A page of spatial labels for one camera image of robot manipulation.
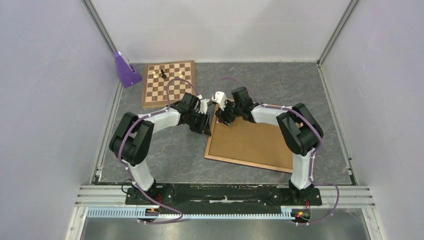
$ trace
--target wooden board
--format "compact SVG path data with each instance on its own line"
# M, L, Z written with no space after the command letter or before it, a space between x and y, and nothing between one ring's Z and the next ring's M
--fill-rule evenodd
M166 78L162 78L163 69ZM196 87L195 61L175 61L146 64L144 67L143 92L141 105L143 108L164 107L168 104L167 84L179 77L179 72ZM169 98L172 103L183 98L184 93L194 93L194 89L185 81L173 81L169 84Z
M278 126L251 123L237 117L230 126L213 115L204 157L256 168L293 172L293 153Z

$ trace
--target gray tabletop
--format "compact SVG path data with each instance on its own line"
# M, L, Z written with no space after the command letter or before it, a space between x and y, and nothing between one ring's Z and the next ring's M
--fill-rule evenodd
M139 73L144 72L144 64L134 66ZM212 96L220 78L234 77L252 88L264 103L284 106L304 103L324 131L324 145L317 153L313 169L315 181L351 183L315 63L196 63L195 66L197 89L206 98ZM240 87L237 82L225 80L218 89L231 96L231 90L237 87ZM123 90L112 132L126 112L143 114L162 109L143 108L142 89L141 82ZM289 173L204 159L207 141L207 136L191 132L186 125L155 133L146 158L152 176L160 183L286 184L290 179ZM100 182L123 182L126 179L128 173L107 150Z

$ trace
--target gray wall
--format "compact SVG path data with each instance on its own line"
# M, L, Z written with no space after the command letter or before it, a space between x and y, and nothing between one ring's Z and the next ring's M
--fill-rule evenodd
M316 61L349 0L92 0L133 63Z
M65 237L117 84L80 0L0 2L0 239Z
M424 1L360 1L323 74L387 239L422 239Z

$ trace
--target cable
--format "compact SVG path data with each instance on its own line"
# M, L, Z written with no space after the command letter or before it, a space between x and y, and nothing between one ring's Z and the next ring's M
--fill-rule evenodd
M120 186L120 190L124 193L124 194L128 194L128 190L124 191L124 184L128 181L131 180L131 178L128 178L127 180L123 181L122 185Z
M339 204L339 199L340 199L340 191L339 191L339 187L337 186L337 184L335 184L335 183L332 183L332 182L329 182L329 183L315 183L313 180L312 180L312 170L313 170L313 166L314 166L314 157L315 157L315 154L317 153L317 151L318 150L320 150L321 149L321 147L323 146L323 144L324 144L324 142L323 142L323 139L322 139L322 137L320 136L320 134L317 132L317 130L315 129L315 127L314 126L312 126L312 124L308 121L308 120L306 120L306 118L304 117L304 116L302 116L300 113L298 113L297 111L295 111L295 110L293 110L293 109L291 109L291 108L287 108L287 107L281 107L281 106L271 106L271 105L266 105L266 104L263 104L261 101L259 101L259 99L258 99L258 97L256 97L256 95L254 94L254 92L248 87L248 86L246 86L242 81L240 81L240 80L238 80L238 79L235 79L235 78L232 78L232 77L223 77L223 78L221 78L220 80L218 80L218 82L216 83L216 85L215 85L215 91L213 92L213 98L215 99L215 93L217 92L217 87L218 87L218 83L219 82L221 82L222 80L225 80L225 79L231 79L231 80L234 80L234 81L236 81L236 82L238 82L238 83L240 83L241 85L243 85L243 87L245 87L249 92L250 92L250 94L256 99L256 102L261 106L261 107L263 107L263 108L268 108L268 109L278 109L278 110L284 110L284 111L288 111L288 112L291 112L291 113L293 113L293 114L295 114L298 118L300 118L311 130L312 130L312 132L315 134L315 136L318 138L318 141L319 141L319 144L318 144L318 146L312 151L312 153L310 154L310 159L309 159L309 170L308 170L308 180L309 180L309 182L312 184L312 185L314 185L314 186L334 186L335 187L335 190L337 191L337 197L336 197L336 200L335 200L335 203L334 203L334 207L331 209L331 211L326 215L326 216L324 216L323 218L320 218L320 219L318 219L318 220L315 220L315 221L312 221L312 222L308 222L308 223L298 223L298 224L300 224L300 225L310 225L310 224L316 224L316 223L319 223L319 222L321 222L321 221L323 221L323 220L325 220L325 219L327 219L328 217L330 217L330 216L332 216L333 214L334 214L334 211L336 210L336 207L337 207L337 205Z
M175 212L175 213L177 213L177 214L180 214L180 216L179 217L177 217L177 218L174 218L174 219L170 219L170 220L165 220L165 221L154 221L154 222L147 222L147 221L145 221L144 222L144 224L151 224L151 225L156 225L156 224L168 224L168 223L174 223L174 222L177 222L178 220L180 220L182 217L183 217L183 213L181 212L181 211L179 211L179 210L177 210L177 209L175 209L175 208L173 208L173 207L170 207L170 206L167 206L167 205L165 205L165 204L162 204L162 203L160 203L160 202L158 202L158 201L156 201L156 200L154 200L153 198L151 198L141 187L140 187L140 185L136 182L136 180L134 179L134 176L133 176L133 174L131 173L131 171L130 171L130 168L129 168L129 164L128 163L126 163L126 162L124 162L123 160L122 160L122 151L124 150L124 146L125 146L125 142L127 142L127 139L128 139L128 137L130 136L130 133L133 131L133 129L141 122L141 121L143 121L144 119L147 119L147 118L149 118L149 117L151 117L151 116L155 116L155 115L158 115L158 114L162 114L162 113L165 113L165 112L167 112L170 108L171 108L171 99L170 99L170 95L169 95L169 91L170 91L170 83L172 83L172 82L174 82L174 81L177 81L177 80L179 80L179 81L184 81L184 82L186 82L186 83L188 83L188 84L190 84L190 86L194 89L194 91L196 92L196 94L197 95L199 95L199 92L197 91L197 89L196 89L196 87L195 86L193 86L193 84L191 83L191 82L189 82L189 81L187 81L187 80L185 80L185 79L182 79L182 78L174 78L174 79L172 79L172 80L170 80L169 82L168 82L168 84L166 85L166 96L167 96L167 98L168 98L168 105L167 105L167 107L166 107L166 109L162 109L162 110L160 110L160 111L157 111L157 112L153 112L153 113L151 113L151 114L146 114L146 115L144 115L144 116L142 116L142 117L140 117L139 119L137 119L130 127L129 127L129 129L128 129L128 131L126 132L126 134L125 134L125 136L123 137L123 139L122 139L122 143L121 143L121 145L120 145L120 147L119 147L119 152L118 152L118 161L122 164L122 165L124 165L125 166L125 169L128 171L128 174L129 174L129 177L130 177L130 179L131 179L131 181L132 181L132 184L148 199L148 200L150 200L152 203L154 203L154 204L156 204L156 205L159 205L159 206L161 206L162 208L165 208L165 209L168 209L168 210L171 210L171 211L173 211L173 212Z

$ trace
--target black cable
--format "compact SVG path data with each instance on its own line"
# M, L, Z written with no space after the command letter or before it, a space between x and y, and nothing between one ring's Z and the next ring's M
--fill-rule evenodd
M124 184L128 181L128 180L132 180L131 178L128 178L127 180L123 181L122 185L120 186L120 190L124 193L127 194L128 191L124 191Z

